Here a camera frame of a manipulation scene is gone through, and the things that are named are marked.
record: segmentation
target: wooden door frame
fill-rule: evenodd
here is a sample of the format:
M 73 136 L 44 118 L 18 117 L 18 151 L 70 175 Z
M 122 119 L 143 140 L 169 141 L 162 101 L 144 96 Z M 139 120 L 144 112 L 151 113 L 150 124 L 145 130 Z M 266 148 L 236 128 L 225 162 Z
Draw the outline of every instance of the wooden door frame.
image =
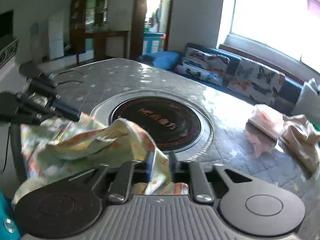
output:
M 173 0 L 170 0 L 164 50 L 168 49 L 172 5 L 173 5 Z M 144 20 L 146 18 L 146 12 L 147 12 L 147 0 L 134 0 L 132 23 L 131 23 L 131 38 L 130 38 L 130 59 L 132 60 L 135 60 L 137 57 L 139 57 L 142 54 Z

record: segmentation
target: teal object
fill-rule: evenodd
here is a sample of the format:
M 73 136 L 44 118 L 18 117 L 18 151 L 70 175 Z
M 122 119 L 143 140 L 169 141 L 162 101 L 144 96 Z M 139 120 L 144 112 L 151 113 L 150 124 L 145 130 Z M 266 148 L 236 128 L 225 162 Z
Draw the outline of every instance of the teal object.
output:
M 150 33 L 150 32 L 144 32 L 143 34 L 143 53 L 142 54 L 148 54 L 148 53 L 154 53 L 159 52 L 161 48 L 161 38 L 164 36 L 164 33 Z
M 18 226 L 12 218 L 13 210 L 0 192 L 0 239 L 18 240 L 21 238 Z

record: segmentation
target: green object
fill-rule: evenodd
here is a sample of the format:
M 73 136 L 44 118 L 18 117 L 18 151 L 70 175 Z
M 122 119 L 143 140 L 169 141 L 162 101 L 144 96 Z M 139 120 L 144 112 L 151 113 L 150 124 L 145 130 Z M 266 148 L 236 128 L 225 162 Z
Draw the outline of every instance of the green object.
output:
M 318 132 L 320 132 L 320 125 L 312 122 L 311 120 L 308 120 L 308 121 L 312 123 L 313 127 L 314 127 Z

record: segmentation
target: window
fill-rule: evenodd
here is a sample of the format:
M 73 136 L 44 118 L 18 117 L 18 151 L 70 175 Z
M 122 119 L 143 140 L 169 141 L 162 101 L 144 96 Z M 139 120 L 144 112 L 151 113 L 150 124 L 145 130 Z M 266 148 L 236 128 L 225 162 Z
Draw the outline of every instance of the window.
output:
M 266 44 L 320 72 L 320 6 L 309 0 L 236 0 L 232 33 Z

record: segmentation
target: black screen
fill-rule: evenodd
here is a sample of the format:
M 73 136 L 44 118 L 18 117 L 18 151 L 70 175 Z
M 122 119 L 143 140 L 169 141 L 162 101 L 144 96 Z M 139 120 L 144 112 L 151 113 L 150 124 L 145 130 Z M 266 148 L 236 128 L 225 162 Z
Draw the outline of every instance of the black screen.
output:
M 7 35 L 13 34 L 13 11 L 8 11 L 0 14 L 0 38 Z

